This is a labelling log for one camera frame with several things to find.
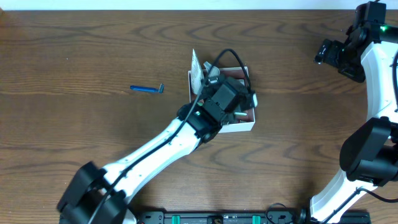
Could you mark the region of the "white hair product tube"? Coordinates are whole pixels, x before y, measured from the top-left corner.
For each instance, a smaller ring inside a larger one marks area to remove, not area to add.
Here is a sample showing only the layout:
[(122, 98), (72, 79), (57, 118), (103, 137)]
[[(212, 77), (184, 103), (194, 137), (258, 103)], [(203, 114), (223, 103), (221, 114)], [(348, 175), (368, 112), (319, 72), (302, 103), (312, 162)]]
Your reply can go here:
[(190, 88), (193, 94), (197, 95), (200, 91), (201, 82), (204, 79), (203, 69), (194, 49), (192, 49), (192, 62), (190, 70)]

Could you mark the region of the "clear pump bottle blue liquid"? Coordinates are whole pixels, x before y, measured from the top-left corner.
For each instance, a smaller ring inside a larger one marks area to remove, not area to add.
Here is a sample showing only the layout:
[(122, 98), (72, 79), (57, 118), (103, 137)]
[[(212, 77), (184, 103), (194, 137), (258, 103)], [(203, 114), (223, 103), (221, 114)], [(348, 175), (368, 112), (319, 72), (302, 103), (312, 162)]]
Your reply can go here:
[(210, 62), (205, 62), (204, 66), (208, 75), (209, 84), (214, 85), (219, 82), (220, 70), (216, 66), (213, 66)]

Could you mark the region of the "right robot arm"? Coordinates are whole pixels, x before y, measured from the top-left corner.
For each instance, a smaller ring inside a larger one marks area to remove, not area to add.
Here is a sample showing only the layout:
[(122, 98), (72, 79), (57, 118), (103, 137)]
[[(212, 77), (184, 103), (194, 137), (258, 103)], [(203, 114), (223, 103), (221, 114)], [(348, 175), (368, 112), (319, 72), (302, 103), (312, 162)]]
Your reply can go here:
[(397, 28), (377, 20), (352, 25), (345, 42), (324, 40), (314, 61), (365, 83), (366, 122), (342, 145), (340, 168), (310, 199), (307, 223), (362, 223), (347, 210), (363, 195), (397, 181)]

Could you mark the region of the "blue disposable razor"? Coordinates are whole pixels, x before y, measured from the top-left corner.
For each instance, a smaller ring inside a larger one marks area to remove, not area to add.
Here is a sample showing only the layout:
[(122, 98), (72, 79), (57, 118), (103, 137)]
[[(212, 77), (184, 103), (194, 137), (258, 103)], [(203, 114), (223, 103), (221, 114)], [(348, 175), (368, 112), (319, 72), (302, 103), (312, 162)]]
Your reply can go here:
[(131, 85), (130, 89), (134, 90), (134, 91), (142, 91), (142, 92), (147, 92), (147, 93), (163, 93), (164, 92), (164, 84), (161, 83), (158, 88)]

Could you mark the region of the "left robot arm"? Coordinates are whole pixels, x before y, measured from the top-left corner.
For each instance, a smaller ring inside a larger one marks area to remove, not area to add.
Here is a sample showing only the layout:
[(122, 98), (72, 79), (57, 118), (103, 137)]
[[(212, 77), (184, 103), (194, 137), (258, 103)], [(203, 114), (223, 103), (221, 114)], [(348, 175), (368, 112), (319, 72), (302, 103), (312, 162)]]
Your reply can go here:
[(197, 99), (183, 105), (154, 139), (102, 168), (93, 162), (80, 167), (57, 204), (58, 212), (67, 223), (136, 223), (129, 204), (146, 183), (211, 141), (238, 113), (256, 106), (250, 85), (206, 82)]

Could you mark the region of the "green white toothbrush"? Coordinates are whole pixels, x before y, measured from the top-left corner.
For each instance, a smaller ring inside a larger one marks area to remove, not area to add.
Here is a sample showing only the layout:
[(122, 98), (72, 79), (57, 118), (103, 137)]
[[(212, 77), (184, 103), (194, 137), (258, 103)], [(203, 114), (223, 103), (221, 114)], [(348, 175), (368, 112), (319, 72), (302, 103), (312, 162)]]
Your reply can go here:
[(234, 112), (235, 116), (248, 116), (248, 114), (246, 112)]

